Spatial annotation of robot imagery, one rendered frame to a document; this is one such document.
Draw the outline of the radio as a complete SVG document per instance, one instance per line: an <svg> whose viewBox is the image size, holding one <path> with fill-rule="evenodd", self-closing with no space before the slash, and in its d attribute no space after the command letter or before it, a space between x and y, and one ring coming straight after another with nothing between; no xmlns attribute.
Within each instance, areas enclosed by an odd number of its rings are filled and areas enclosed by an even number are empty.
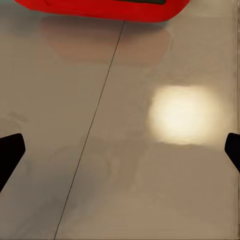
<svg viewBox="0 0 240 240"><path fill-rule="evenodd" d="M191 0L15 0L44 13L157 23L179 14Z"/></svg>

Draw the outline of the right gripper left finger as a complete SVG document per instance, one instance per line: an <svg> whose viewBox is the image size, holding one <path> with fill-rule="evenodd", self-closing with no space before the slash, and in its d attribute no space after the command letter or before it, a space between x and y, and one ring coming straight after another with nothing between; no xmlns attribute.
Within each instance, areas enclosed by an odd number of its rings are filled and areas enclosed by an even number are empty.
<svg viewBox="0 0 240 240"><path fill-rule="evenodd" d="M25 152L25 142L21 133L0 138L0 192Z"/></svg>

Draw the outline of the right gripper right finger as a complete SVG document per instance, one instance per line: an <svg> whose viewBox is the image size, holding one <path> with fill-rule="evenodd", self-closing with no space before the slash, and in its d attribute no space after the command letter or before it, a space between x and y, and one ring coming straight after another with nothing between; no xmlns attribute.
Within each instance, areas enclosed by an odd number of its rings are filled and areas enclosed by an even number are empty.
<svg viewBox="0 0 240 240"><path fill-rule="evenodd" d="M240 135L229 133L225 142L224 150L240 172Z"/></svg>

